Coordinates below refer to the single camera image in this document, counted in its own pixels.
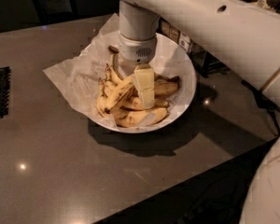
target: table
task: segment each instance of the table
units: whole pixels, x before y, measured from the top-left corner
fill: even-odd
[[[109,17],[0,34],[0,67],[11,68],[0,223],[94,223],[276,135],[233,72],[199,77],[191,107],[153,133],[111,132],[72,110],[43,70],[78,56]]]

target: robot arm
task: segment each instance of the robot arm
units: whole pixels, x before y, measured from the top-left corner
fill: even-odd
[[[279,14],[238,0],[123,1],[131,7],[141,7],[157,14],[154,17],[153,13],[147,11],[149,16],[154,17],[148,20],[151,26],[138,23],[141,25],[136,27],[134,35],[136,33],[150,34],[156,16],[160,15],[178,30],[190,35],[194,42],[209,51],[257,90],[262,91],[280,107]],[[131,23],[133,14],[135,13],[130,11],[125,16],[125,22],[120,25],[136,24],[137,22]],[[125,38],[129,38],[130,41],[141,41],[139,37]],[[146,37],[142,42],[151,42],[152,39],[152,36]],[[138,59],[133,57],[132,61],[137,63]]]

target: gray table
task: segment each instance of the gray table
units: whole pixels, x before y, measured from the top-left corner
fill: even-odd
[[[42,71],[77,56],[108,18],[0,34],[0,67],[11,68],[0,223],[93,223],[274,138],[232,72],[200,77],[191,108],[153,133],[110,132],[72,110]]]

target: screw hole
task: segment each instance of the screw hole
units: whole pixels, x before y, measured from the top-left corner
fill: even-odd
[[[222,13],[223,11],[225,11],[226,10],[226,5],[223,5],[223,6],[221,6],[221,7],[219,7],[218,9],[217,9],[217,13]]]

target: white parchment paper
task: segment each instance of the white parchment paper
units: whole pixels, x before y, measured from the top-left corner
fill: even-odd
[[[119,17],[114,14],[78,57],[57,63],[45,69],[44,73],[73,109],[109,130],[121,133],[145,133],[168,125],[182,115],[190,105],[196,90],[196,76],[185,51],[163,35],[157,35],[156,55],[150,65],[159,74],[181,78],[179,91],[170,98],[169,116],[158,124],[121,128],[116,126],[114,120],[103,118],[97,112],[95,101],[98,79],[105,78],[105,65],[110,61],[108,46],[118,46],[118,34]]]

